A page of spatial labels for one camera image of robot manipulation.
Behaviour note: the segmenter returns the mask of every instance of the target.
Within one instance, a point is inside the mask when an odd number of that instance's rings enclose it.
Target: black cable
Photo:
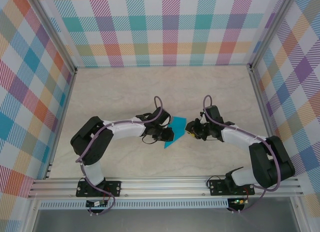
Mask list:
[[[145,144],[147,144],[147,145],[152,145],[152,144],[154,144],[155,142],[158,142],[158,140],[155,140],[155,141],[153,141],[152,143],[147,143],[147,142],[144,141],[144,138],[145,138],[146,136],[147,136],[147,135],[145,135],[145,136],[142,137],[142,142],[143,142],[143,143],[145,143]]]
[[[208,187],[208,189],[210,189],[210,187],[209,187],[209,185],[208,185],[208,182],[209,182],[209,180],[210,180],[212,177],[218,177],[219,180],[222,181],[222,179],[221,179],[218,175],[213,175],[213,176],[211,176],[211,177],[206,181],[206,186]]]

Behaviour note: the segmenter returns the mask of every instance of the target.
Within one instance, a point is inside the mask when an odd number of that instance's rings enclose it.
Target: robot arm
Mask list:
[[[196,139],[207,140],[208,136],[212,136],[220,140],[237,146],[238,148],[248,151],[250,154],[251,165],[249,168],[237,168],[225,175],[225,183],[232,193],[236,188],[243,185],[260,184],[264,188],[269,188],[277,183],[277,170],[275,162],[268,156],[271,156],[268,148],[256,138],[239,132],[237,130],[223,127],[211,122],[207,116],[220,124],[239,128],[234,123],[224,122],[220,116],[217,106],[211,105],[206,108],[208,115],[204,112],[200,113],[201,119],[196,118],[187,124],[185,130]],[[288,156],[288,153],[277,136],[264,137],[259,136],[269,144],[275,153],[280,167],[281,181],[290,178],[295,174],[295,168]]]
[[[137,115],[124,123],[114,123],[114,121],[103,121],[98,116],[90,118],[85,125],[72,137],[71,145],[77,155],[82,155],[95,133],[107,124],[112,124],[104,129],[91,145],[86,155],[82,158],[83,169],[93,185],[98,185],[105,180],[103,176],[100,159],[104,155],[109,143],[112,140],[125,137],[145,137],[152,136],[155,141],[172,141],[174,133],[168,127],[171,116],[164,109],[161,115],[149,123],[133,123],[149,121],[155,118],[160,112],[158,107],[153,113]]]

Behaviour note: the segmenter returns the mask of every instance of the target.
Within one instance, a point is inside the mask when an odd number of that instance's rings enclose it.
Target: black mounting plate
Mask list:
[[[121,181],[102,181],[100,184],[97,185],[98,188],[110,192],[113,194],[114,197],[120,196],[121,191]],[[78,182],[77,190],[75,193],[76,197],[103,197],[104,193],[96,190],[95,188],[91,187],[90,184],[84,179],[81,179]]]
[[[241,187],[238,187],[234,190],[234,193],[231,193],[224,179],[211,179],[209,180],[208,185],[211,196],[246,196],[247,191],[249,196],[253,196],[255,194],[255,189],[250,188],[250,184],[245,184]]]

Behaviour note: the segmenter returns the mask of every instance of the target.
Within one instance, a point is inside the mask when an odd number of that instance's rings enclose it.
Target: blue triangle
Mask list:
[[[187,125],[187,119],[182,117],[173,117],[172,123],[168,125],[168,127],[172,128],[174,133],[173,141],[165,142],[164,148],[167,148],[171,144],[173,144],[176,140],[182,137],[185,134],[185,128]]]

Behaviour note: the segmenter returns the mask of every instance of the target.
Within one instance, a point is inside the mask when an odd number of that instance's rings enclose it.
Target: plaid backdrop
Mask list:
[[[99,67],[246,64],[271,0],[41,1],[77,64]]]
[[[256,74],[320,228],[320,0],[295,0]]]
[[[0,232],[45,169],[72,74],[27,0],[0,0]]]

